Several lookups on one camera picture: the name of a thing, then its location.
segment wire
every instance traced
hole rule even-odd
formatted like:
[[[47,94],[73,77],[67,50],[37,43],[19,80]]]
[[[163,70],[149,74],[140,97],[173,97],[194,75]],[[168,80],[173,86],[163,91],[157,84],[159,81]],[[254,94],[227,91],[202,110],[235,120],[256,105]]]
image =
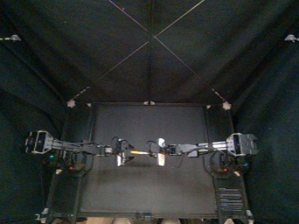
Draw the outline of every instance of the wire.
[[[172,168],[172,169],[179,169],[179,168],[181,168],[181,166],[183,166],[183,160],[184,160],[184,155],[181,155],[181,160],[180,160],[179,165],[176,165],[176,166],[171,166],[171,168]]]
[[[204,156],[202,157],[202,165],[203,165],[203,169],[204,171],[210,174],[210,176],[214,178],[214,176],[211,175],[211,172],[207,170],[207,167],[206,167],[206,159],[204,159]]]

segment metal frame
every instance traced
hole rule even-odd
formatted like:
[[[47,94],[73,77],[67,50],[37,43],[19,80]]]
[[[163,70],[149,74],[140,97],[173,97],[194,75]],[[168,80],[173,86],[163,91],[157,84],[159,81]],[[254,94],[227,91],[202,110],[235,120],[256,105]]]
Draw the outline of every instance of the metal frame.
[[[100,104],[107,104],[107,105],[124,105],[124,103],[100,103]],[[160,106],[177,106],[177,104],[164,104]],[[199,107],[199,105],[196,104],[184,104],[184,106],[192,107],[196,106]],[[218,106],[220,110],[223,110],[223,113],[226,115],[224,119],[228,119],[228,132],[232,133],[234,132],[234,126],[232,126],[232,121],[231,121],[231,115],[230,115],[230,111],[224,110],[222,108],[222,105]],[[211,139],[215,137],[211,133],[211,128],[212,128],[212,122],[211,122],[211,112],[207,108],[203,109],[204,112],[204,120],[206,120],[206,136],[207,136],[207,140],[208,143],[211,143]],[[95,108],[91,107],[89,109],[89,113],[88,113],[88,126],[89,126],[89,130],[88,130],[88,138],[89,140],[92,140],[92,126],[93,126],[93,116],[95,116]],[[73,178],[77,179],[77,187],[76,187],[76,197],[75,197],[75,202],[73,202],[73,206],[72,206],[72,210],[71,213],[52,213],[52,197],[55,194],[55,190],[56,190],[56,185],[57,182],[60,181],[60,177],[59,175],[53,174],[52,177],[52,182],[51,182],[51,192],[49,192],[49,197],[48,197],[48,202],[47,202],[47,207],[49,208],[49,215],[48,215],[48,220],[47,223],[52,223],[55,218],[68,218],[69,219],[69,223],[75,224],[76,223],[76,219],[79,217],[95,217],[95,216],[101,216],[101,217],[127,217],[127,218],[137,218],[137,219],[151,219],[152,215],[149,213],[107,213],[107,212],[97,212],[97,213],[81,213],[80,212],[80,202],[81,202],[81,190],[83,190],[83,184],[85,181],[85,177],[88,174],[88,171],[84,171],[81,173],[79,173],[76,176],[73,176]],[[195,213],[195,214],[185,214],[185,213],[175,213],[172,214],[169,217],[169,214],[167,213],[155,213],[153,217],[155,218],[184,218],[184,219],[219,219],[219,223],[224,223],[227,218],[232,218],[232,219],[240,219],[246,224],[248,224],[248,216],[247,216],[247,210],[248,210],[248,199],[247,199],[247,194],[246,194],[246,187],[244,187],[244,180],[243,177],[240,176],[238,178],[238,185],[234,186],[235,189],[239,189],[242,192],[242,199],[243,199],[243,210],[242,213],[235,213],[235,214],[227,214],[222,211],[220,209],[220,188],[226,187],[227,182],[230,182],[230,179],[227,178],[212,178],[214,181],[214,187],[215,187],[215,195],[216,195],[216,205],[218,205],[218,211],[215,214],[211,213]]]

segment metal rod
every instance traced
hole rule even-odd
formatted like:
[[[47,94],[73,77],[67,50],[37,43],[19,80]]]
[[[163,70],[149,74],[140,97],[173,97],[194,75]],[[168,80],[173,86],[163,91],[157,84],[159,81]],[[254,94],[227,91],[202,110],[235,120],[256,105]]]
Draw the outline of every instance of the metal rod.
[[[147,100],[152,100],[151,88],[152,88],[152,42],[153,42],[153,0],[147,1]]]
[[[93,85],[97,83],[107,75],[109,72],[112,72],[135,54],[136,52],[148,44],[148,41],[145,41],[136,49],[133,52],[131,52],[123,59],[121,61],[97,78],[93,80]],[[92,86],[87,86],[71,99],[76,99],[88,89],[91,89]]]
[[[199,5],[202,5],[202,3],[204,2],[206,0],[202,0],[199,3],[196,3],[192,7],[191,7],[191,9],[185,12],[185,13],[183,13],[181,14],[181,16],[180,17],[177,17],[175,20],[173,20],[173,22],[155,35],[156,37],[159,36],[159,35],[161,35],[172,26],[173,26],[173,24],[176,24],[198,7],[199,7]]]
[[[113,1],[111,1],[111,0],[108,0],[115,6],[116,6],[116,8],[131,18],[131,20],[132,21],[135,21],[135,23],[148,32],[148,30],[143,27],[143,25],[127,14],[127,12],[125,12],[125,9],[124,8],[121,8],[121,7],[119,7],[117,5],[116,5],[116,3],[113,2]]]
[[[192,74],[195,74],[203,80],[203,78],[198,75],[198,73],[192,70],[192,68],[184,63],[183,59],[175,54],[175,52],[169,49],[169,47],[164,44],[164,42],[156,36],[153,36],[153,38],[163,45],[163,47],[168,50],[168,52],[172,54],[172,56],[184,64],[184,66],[190,69]],[[203,82],[203,83],[210,88],[210,90],[214,92],[214,94],[226,102],[227,100],[220,95],[220,93],[206,82]]]

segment black tent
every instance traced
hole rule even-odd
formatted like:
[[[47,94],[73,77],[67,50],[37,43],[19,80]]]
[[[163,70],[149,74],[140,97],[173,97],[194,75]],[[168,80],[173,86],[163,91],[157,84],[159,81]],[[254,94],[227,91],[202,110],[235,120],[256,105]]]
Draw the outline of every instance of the black tent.
[[[258,221],[299,220],[299,3],[7,1],[0,3],[0,221],[43,210],[47,175],[19,151],[31,130],[61,137],[77,104],[228,102],[258,136],[246,176]],[[5,40],[17,35],[21,41]]]

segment black curtain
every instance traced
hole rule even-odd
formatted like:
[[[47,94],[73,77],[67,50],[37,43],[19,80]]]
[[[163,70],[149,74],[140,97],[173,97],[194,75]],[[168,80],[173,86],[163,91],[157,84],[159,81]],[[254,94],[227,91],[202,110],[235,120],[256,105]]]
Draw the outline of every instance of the black curtain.
[[[247,174],[247,192],[254,215],[264,223],[299,221],[298,71],[299,43],[282,41],[235,100],[238,131],[259,138],[259,154]]]
[[[0,36],[15,34],[4,15]],[[33,223],[48,184],[44,157],[23,153],[31,130],[61,136],[67,109],[49,75],[23,42],[0,42],[0,223]]]

